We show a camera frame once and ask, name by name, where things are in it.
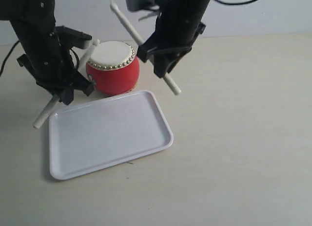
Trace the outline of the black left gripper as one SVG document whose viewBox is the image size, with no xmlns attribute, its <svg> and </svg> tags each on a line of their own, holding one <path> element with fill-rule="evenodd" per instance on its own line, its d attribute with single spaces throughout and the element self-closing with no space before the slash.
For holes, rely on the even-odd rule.
<svg viewBox="0 0 312 226">
<path fill-rule="evenodd" d="M 74 90 L 86 96 L 94 92 L 94 85 L 78 72 L 74 66 L 69 48 L 59 41 L 56 27 L 47 32 L 35 26 L 17 26 L 16 35 L 24 54 L 17 58 L 36 83 L 46 90 L 52 90 L 57 102 L 69 105 L 74 100 Z"/>
</svg>

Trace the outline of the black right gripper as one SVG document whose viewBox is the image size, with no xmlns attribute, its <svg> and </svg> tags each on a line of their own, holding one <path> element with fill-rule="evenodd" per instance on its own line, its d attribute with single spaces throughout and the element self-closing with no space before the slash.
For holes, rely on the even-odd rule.
<svg viewBox="0 0 312 226">
<path fill-rule="evenodd" d="M 188 53 L 206 25 L 201 22 L 204 6 L 165 6 L 159 9 L 155 31 L 138 42 L 137 57 L 143 62 L 153 58 L 154 74 L 164 78 Z"/>
</svg>

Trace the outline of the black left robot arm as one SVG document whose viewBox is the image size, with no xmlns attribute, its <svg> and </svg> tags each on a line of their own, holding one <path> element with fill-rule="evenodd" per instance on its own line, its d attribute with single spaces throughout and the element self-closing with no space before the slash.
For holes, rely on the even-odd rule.
<svg viewBox="0 0 312 226">
<path fill-rule="evenodd" d="M 93 84 L 78 68 L 81 60 L 73 62 L 72 48 L 86 49 L 92 36 L 66 26 L 56 26 L 55 0 L 0 0 L 0 19 L 9 21 L 24 49 L 17 58 L 35 79 L 59 101 L 69 105 L 74 91 L 89 96 Z"/>
</svg>

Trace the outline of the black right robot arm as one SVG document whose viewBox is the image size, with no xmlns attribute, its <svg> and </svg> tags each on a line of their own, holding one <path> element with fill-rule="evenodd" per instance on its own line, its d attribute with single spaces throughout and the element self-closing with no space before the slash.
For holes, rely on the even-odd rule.
<svg viewBox="0 0 312 226">
<path fill-rule="evenodd" d="M 210 0 L 170 0 L 156 19 L 155 31 L 137 50 L 137 57 L 154 60 L 154 74 L 164 78 L 192 50 L 206 25 L 201 22 Z"/>
</svg>

